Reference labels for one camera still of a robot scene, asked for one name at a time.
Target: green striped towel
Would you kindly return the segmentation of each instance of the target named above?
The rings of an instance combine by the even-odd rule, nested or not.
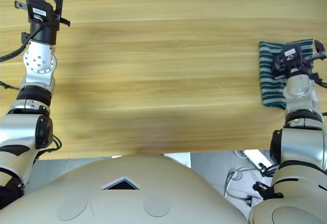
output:
[[[313,54],[313,39],[294,41],[302,48],[305,57]],[[286,99],[283,95],[283,88],[286,85],[285,76],[275,79],[272,75],[272,62],[274,57],[281,52],[284,44],[265,42],[259,43],[260,51],[260,85],[262,93],[262,102],[264,106],[286,108]]]

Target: silver robotic arm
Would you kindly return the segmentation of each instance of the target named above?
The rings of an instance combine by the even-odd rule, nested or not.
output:
[[[264,201],[251,210],[252,224],[327,223],[327,127],[314,87],[324,83],[312,73],[312,61],[326,54],[319,42],[315,45],[318,53],[309,58],[291,44],[275,60],[276,69],[287,77],[286,122],[272,137],[270,154],[279,168],[271,187],[253,187]]]
[[[50,118],[56,68],[53,45],[61,22],[62,0],[55,2],[55,11],[44,0],[15,2],[17,8],[28,11],[31,33],[22,33],[23,46],[28,45],[23,56],[26,75],[17,99],[0,120],[0,209],[24,194],[35,160],[60,147],[54,139],[57,148],[45,149],[53,142]]]

